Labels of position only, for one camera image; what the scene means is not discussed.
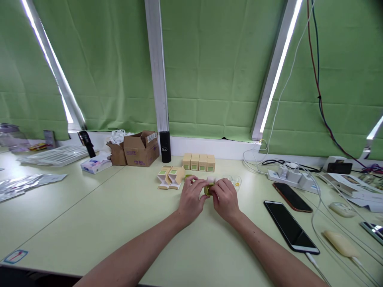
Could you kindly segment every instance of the smartphone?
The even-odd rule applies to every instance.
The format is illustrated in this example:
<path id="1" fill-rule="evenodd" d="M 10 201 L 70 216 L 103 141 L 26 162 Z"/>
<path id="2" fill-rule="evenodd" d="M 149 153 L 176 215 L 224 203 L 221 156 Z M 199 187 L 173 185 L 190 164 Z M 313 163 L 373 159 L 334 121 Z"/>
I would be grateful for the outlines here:
<path id="1" fill-rule="evenodd" d="M 276 201 L 264 201 L 263 203 L 292 250 L 315 255 L 320 253 L 282 203 Z"/>
<path id="2" fill-rule="evenodd" d="M 292 209 L 300 212 L 312 212 L 311 207 L 286 183 L 273 183 L 273 186 Z"/>
<path id="3" fill-rule="evenodd" d="M 379 241 L 380 244 L 383 245 L 383 227 L 382 226 L 370 223 L 369 225 L 373 227 L 373 229 L 371 229 L 371 227 L 365 221 L 361 222 L 360 225 L 364 229 L 366 229 L 367 232 L 370 233 L 377 241 Z"/>

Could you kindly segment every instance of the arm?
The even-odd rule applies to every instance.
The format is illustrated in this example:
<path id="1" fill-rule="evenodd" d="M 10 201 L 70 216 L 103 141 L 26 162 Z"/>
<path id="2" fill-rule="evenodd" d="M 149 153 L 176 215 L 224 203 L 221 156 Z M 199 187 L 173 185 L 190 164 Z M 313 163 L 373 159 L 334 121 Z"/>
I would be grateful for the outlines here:
<path id="1" fill-rule="evenodd" d="M 213 195 L 214 209 L 243 237 L 275 286 L 327 286 L 240 211 L 237 192 L 228 179 L 218 181 L 209 191 Z"/>
<path id="2" fill-rule="evenodd" d="M 114 251 L 75 287 L 136 286 L 170 240 L 202 212 L 207 196 L 199 198 L 199 194 L 208 184 L 195 176 L 186 178 L 175 212 Z"/>

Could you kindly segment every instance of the forearm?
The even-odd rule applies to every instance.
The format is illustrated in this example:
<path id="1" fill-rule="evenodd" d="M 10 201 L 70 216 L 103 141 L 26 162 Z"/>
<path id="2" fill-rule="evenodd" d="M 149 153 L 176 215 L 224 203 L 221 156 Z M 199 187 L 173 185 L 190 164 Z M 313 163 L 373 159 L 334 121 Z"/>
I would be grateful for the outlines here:
<path id="1" fill-rule="evenodd" d="M 184 227 L 177 212 L 172 213 L 105 258 L 76 287 L 136 286 L 160 252 Z"/>
<path id="2" fill-rule="evenodd" d="M 250 246 L 276 286 L 327 286 L 314 272 L 241 213 L 229 222 Z"/>

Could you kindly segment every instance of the red cable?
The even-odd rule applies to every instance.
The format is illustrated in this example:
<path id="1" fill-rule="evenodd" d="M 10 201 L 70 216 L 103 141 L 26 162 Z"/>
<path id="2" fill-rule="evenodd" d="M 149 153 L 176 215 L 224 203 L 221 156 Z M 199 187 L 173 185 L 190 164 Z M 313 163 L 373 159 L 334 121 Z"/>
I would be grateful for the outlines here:
<path id="1" fill-rule="evenodd" d="M 321 106 L 321 109 L 322 109 L 322 114 L 323 114 L 323 118 L 324 118 L 324 111 L 323 111 L 323 102 L 322 102 L 322 96 L 320 94 L 320 89 L 319 89 L 319 83 L 318 83 L 318 78 L 316 76 L 316 69 L 315 69 L 315 61 L 314 61 L 314 55 L 313 55 L 313 52 L 312 52 L 312 45 L 311 45 L 311 35 L 310 35 L 310 4 L 309 4 L 309 1 L 307 0 L 307 29 L 308 29 L 308 43 L 310 45 L 310 53 L 311 53 L 311 61 L 312 61 L 312 67 L 314 68 L 314 76 L 315 76 L 315 83 L 316 83 L 316 88 L 318 90 L 318 94 L 319 94 L 319 102 L 320 102 L 320 106 Z M 336 142 L 335 140 L 335 137 L 332 133 L 332 130 L 330 129 L 330 127 L 326 124 L 326 121 L 324 121 L 325 125 L 326 125 L 326 128 L 328 129 L 328 131 L 330 132 L 330 137 L 331 139 Z M 354 158 L 352 155 L 350 155 L 349 153 L 347 153 L 339 144 L 337 145 L 339 147 L 339 149 L 347 156 L 351 157 L 353 160 L 355 160 L 356 162 L 358 162 L 361 166 L 363 166 L 364 168 L 367 168 L 364 164 L 362 164 L 360 161 L 358 161 L 356 158 Z"/>

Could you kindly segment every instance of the window blind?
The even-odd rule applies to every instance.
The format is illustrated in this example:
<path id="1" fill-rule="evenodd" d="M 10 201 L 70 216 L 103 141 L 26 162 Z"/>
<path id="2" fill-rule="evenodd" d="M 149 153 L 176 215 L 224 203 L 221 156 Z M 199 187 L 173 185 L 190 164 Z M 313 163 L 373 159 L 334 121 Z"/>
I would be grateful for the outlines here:
<path id="1" fill-rule="evenodd" d="M 173 136 L 249 141 L 284 0 L 161 0 Z"/>
<path id="2" fill-rule="evenodd" d="M 0 1 L 0 122 L 29 139 L 68 139 L 68 122 L 55 78 L 21 1 Z"/>
<path id="3" fill-rule="evenodd" d="M 263 138 L 268 140 L 280 93 L 290 74 L 298 41 L 307 23 L 303 1 Z M 320 51 L 320 89 L 324 114 L 338 143 L 358 158 L 367 135 L 382 115 L 383 21 L 378 1 L 315 2 Z M 316 63 L 314 22 L 311 37 Z M 270 154 L 327 157 L 344 154 L 332 142 L 318 105 L 308 32 L 299 46 L 292 76 L 276 116 Z"/>
<path id="4" fill-rule="evenodd" d="M 144 1 L 35 0 L 89 130 L 157 130 Z"/>

